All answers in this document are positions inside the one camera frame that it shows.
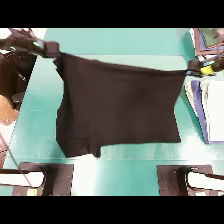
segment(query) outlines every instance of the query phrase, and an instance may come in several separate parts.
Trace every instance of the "black t-shirt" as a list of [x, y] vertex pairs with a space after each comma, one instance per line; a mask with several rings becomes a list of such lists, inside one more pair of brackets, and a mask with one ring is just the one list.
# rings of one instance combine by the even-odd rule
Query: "black t-shirt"
[[66, 157], [114, 144], [180, 142], [174, 104], [185, 71], [104, 63], [62, 53], [64, 81], [56, 138]]

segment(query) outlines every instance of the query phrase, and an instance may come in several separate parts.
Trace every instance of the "teal tabletop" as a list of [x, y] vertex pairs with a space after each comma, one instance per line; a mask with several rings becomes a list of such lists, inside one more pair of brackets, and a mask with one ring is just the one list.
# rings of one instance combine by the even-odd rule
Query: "teal tabletop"
[[[187, 68], [194, 57], [189, 29], [176, 28], [49, 28], [45, 39], [60, 50], [84, 58], [161, 70]], [[222, 174], [223, 145], [206, 145], [184, 89], [174, 113], [181, 143], [113, 145], [91, 155], [66, 159], [55, 140], [56, 112], [63, 82], [53, 59], [38, 57], [10, 142], [19, 162], [73, 163], [72, 195], [159, 195], [156, 165], [212, 164]], [[15, 168], [10, 154], [4, 168]], [[0, 195], [11, 195], [1, 187]]]

